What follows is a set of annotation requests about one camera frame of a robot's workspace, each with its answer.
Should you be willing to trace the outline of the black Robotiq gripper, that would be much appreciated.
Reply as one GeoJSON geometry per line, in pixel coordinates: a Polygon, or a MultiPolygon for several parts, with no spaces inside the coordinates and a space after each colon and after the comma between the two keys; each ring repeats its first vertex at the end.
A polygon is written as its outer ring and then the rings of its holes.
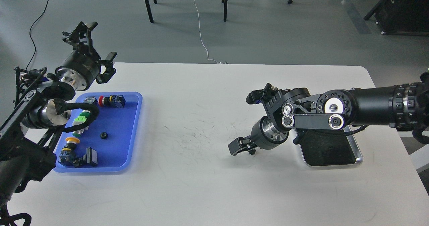
{"type": "Polygon", "coordinates": [[[264,116],[253,125],[250,136],[234,139],[228,144],[228,149],[232,156],[241,152],[248,152],[252,149],[251,146],[271,150],[284,143],[288,137],[288,132],[277,130],[273,122],[264,116]]]}

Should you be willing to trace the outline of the black gripper screen left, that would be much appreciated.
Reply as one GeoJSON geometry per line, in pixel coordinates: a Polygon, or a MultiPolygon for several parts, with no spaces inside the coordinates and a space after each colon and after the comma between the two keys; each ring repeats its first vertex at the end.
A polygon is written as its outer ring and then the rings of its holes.
{"type": "Polygon", "coordinates": [[[61,82],[69,83],[76,91],[89,89],[93,81],[104,84],[115,75],[114,58],[117,52],[110,52],[105,60],[92,60],[98,57],[91,38],[92,30],[97,22],[80,22],[73,31],[62,32],[62,40],[73,47],[73,51],[55,70],[55,75],[61,82]]]}

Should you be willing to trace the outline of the black robot arm screen right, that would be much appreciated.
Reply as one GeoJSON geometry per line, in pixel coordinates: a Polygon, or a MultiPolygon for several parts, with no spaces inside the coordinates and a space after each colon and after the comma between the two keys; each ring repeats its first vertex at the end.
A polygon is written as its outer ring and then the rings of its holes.
{"type": "Polygon", "coordinates": [[[423,132],[428,128],[428,72],[420,82],[371,89],[329,90],[310,95],[307,88],[278,89],[270,83],[251,91],[247,104],[262,104],[266,116],[247,137],[228,144],[232,156],[255,153],[256,148],[271,150],[285,142],[290,130],[296,130],[298,144],[306,131],[339,135],[346,126],[358,126],[354,133],[370,125],[388,125],[398,131],[412,131],[414,139],[428,144],[423,132]]]}

